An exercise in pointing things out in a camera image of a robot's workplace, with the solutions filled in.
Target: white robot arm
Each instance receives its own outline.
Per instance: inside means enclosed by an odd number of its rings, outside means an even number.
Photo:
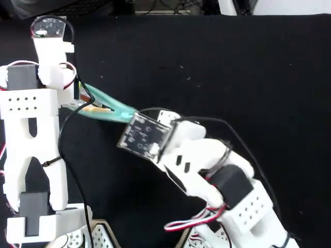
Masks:
[[[74,100],[72,82],[77,74],[67,62],[73,44],[63,41],[64,30],[64,22],[41,20],[33,35],[39,63],[20,60],[1,69],[0,111],[7,148],[3,188],[18,212],[7,220],[8,243],[48,242],[75,230],[86,231],[84,205],[68,204],[66,164],[58,150],[58,109]],[[35,137],[29,133],[29,118],[36,118]],[[26,192],[25,175],[32,157],[42,165],[50,193]],[[92,219],[90,208],[88,216]]]
[[[222,141],[205,138],[206,129],[198,123],[184,118],[171,127],[175,118],[176,113],[162,110],[156,122],[137,113],[118,146],[151,160],[186,195],[205,200],[211,208],[226,205],[217,221],[226,228],[236,248],[298,248],[275,214],[262,183],[253,178],[250,163],[229,151]],[[171,131],[164,131],[166,141],[159,142],[155,127],[162,124]],[[175,230],[170,226],[165,229]],[[194,228],[210,247],[224,248],[206,224]]]

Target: black fabric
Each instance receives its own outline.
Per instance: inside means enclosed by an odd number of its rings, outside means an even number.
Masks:
[[[114,17],[73,23],[78,70],[86,83],[138,109],[162,106],[227,120],[265,169],[282,222],[301,238],[300,247],[328,246],[330,16]],[[28,21],[0,23],[0,65],[36,59],[28,26]],[[61,111],[60,119],[68,113]],[[230,140],[247,157],[226,128],[205,126],[209,135]],[[173,247],[180,233],[165,233],[163,225],[192,216],[204,204],[186,197],[152,164],[117,149],[123,129],[77,116],[65,134],[65,153],[94,217],[110,223],[123,248]],[[41,187],[36,176],[41,171],[28,171],[30,187]],[[68,177],[70,201],[78,202]]]

